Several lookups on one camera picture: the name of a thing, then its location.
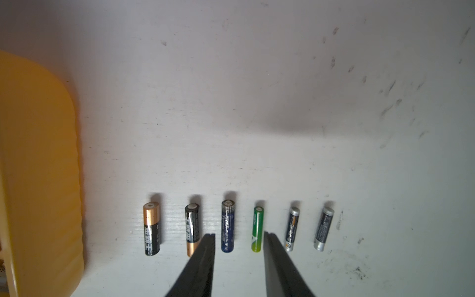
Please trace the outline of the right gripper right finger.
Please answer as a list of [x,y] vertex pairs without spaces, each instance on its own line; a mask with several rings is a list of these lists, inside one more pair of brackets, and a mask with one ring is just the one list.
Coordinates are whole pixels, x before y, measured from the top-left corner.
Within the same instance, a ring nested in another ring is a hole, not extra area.
[[263,236],[265,284],[268,297],[314,297],[274,233]]

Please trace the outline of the black copper battery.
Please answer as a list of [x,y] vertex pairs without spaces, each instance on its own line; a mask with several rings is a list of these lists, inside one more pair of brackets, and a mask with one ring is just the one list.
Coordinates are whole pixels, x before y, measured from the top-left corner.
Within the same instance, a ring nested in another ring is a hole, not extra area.
[[143,206],[144,245],[146,256],[154,256],[160,251],[161,225],[160,204],[148,202]]

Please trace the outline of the black battery copper end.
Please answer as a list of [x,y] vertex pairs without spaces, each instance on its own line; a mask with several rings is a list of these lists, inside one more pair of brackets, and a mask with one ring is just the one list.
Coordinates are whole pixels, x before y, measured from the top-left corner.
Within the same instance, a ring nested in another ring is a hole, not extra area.
[[200,205],[188,204],[185,207],[187,255],[192,257],[200,243]]

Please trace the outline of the black white slim battery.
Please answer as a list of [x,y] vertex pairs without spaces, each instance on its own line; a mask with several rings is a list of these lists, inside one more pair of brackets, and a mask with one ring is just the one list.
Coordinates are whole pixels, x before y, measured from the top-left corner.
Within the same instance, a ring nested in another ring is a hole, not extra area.
[[285,244],[284,248],[290,252],[294,248],[294,242],[296,239],[296,232],[298,228],[300,210],[297,207],[291,207],[289,209],[288,223],[286,226]]

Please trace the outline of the dark blue battery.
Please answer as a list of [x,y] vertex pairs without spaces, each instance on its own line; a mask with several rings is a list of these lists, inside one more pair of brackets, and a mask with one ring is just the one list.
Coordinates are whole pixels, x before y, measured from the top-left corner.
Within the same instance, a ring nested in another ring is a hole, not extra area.
[[221,250],[225,253],[232,252],[235,247],[235,202],[224,200],[221,204]]

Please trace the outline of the black silver battery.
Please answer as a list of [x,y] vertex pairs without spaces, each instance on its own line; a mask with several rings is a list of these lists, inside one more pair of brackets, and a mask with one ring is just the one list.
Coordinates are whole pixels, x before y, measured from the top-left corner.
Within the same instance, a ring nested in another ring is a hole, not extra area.
[[322,215],[314,238],[314,248],[317,251],[324,251],[334,214],[334,210],[330,207],[324,207],[322,209]]

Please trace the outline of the yellow plastic storage tray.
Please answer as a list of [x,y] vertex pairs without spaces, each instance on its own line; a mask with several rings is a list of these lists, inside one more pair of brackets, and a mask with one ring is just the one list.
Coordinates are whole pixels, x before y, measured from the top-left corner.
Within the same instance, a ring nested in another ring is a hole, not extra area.
[[69,297],[84,273],[77,118],[63,83],[1,53],[1,295]]

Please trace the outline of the green battery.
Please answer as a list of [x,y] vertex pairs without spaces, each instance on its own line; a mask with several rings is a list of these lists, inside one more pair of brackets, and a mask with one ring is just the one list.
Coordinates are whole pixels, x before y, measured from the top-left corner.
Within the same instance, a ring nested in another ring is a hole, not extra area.
[[253,252],[260,252],[262,248],[263,217],[264,217],[264,208],[261,206],[256,206],[254,208],[253,225],[252,225],[251,250]]

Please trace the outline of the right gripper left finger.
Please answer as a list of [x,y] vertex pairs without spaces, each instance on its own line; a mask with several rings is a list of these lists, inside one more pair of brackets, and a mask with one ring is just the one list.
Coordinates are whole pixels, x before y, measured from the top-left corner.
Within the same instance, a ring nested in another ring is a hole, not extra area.
[[166,297],[211,297],[215,234],[205,234]]

